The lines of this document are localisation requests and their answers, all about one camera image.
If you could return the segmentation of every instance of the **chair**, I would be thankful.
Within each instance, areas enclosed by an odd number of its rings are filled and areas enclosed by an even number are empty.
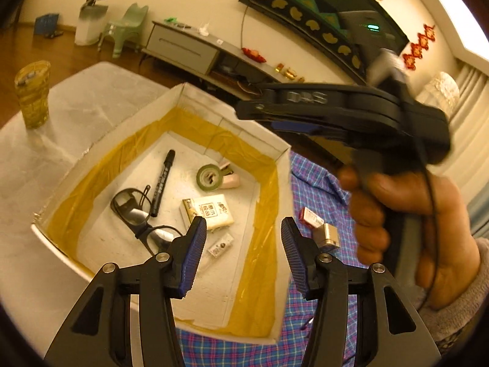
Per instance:
[[[110,35],[114,39],[113,58],[120,57],[124,41],[129,38],[136,40],[136,51],[139,50],[139,38],[144,18],[148,13],[148,6],[140,8],[137,3],[132,4],[119,20],[110,20],[102,33],[98,44],[98,51],[102,49],[104,38]]]

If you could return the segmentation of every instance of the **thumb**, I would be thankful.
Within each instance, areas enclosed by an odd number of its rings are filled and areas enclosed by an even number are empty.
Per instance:
[[[443,189],[439,178],[428,175],[433,191],[439,193]],[[426,179],[421,172],[405,172],[395,176],[373,174],[368,181],[368,188],[378,201],[393,211],[418,215],[432,213]]]

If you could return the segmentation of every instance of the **plaid shirt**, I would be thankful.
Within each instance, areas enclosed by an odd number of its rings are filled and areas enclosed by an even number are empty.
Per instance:
[[[299,212],[307,207],[321,216],[325,222],[338,228],[341,248],[336,257],[343,263],[362,266],[356,258],[356,240],[353,236],[353,220],[348,214],[349,194],[340,189],[338,180],[326,169],[291,152],[291,183],[294,199],[294,217],[304,236],[311,230],[299,222]],[[307,346],[311,324],[305,324],[314,316],[316,301],[305,301],[290,284],[287,307],[280,340],[273,346],[250,345],[219,341],[177,330],[183,358],[187,367],[214,366],[300,366]],[[348,310],[348,330],[344,366],[354,364],[356,344],[356,296],[351,295]]]

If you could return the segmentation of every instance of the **blue gripper pad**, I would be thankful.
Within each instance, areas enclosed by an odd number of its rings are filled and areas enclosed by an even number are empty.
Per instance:
[[[302,236],[292,217],[282,220],[281,235],[295,287],[306,300],[317,299],[321,289],[316,269],[319,248],[314,240]]]
[[[187,234],[177,237],[168,248],[172,256],[172,273],[174,276],[167,281],[167,289],[171,298],[182,299],[194,284],[195,274],[207,238],[205,218],[195,217]]]

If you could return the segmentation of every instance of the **logo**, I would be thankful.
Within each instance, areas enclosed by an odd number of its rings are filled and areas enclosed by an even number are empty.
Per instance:
[[[305,102],[305,103],[320,103],[325,105],[328,103],[328,95],[323,92],[287,92],[286,96],[287,101],[289,102]]]

